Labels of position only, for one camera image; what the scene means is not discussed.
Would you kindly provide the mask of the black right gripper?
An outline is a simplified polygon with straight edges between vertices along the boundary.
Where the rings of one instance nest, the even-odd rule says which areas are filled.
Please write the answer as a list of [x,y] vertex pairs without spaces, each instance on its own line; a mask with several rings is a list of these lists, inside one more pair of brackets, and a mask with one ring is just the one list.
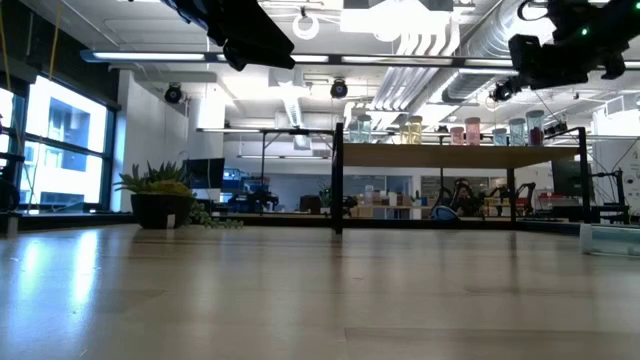
[[516,34],[509,51],[518,75],[510,81],[532,90],[582,84],[600,67],[614,80],[626,71],[623,53],[631,41],[631,0],[610,0],[601,7],[588,1],[550,0],[546,17],[554,24],[553,42]]

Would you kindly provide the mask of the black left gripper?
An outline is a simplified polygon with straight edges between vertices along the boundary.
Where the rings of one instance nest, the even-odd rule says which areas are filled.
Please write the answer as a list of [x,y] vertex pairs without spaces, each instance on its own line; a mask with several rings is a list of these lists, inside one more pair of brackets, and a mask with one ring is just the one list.
[[241,72],[251,65],[292,69],[291,40],[256,0],[161,0],[186,22],[208,31],[226,62]]

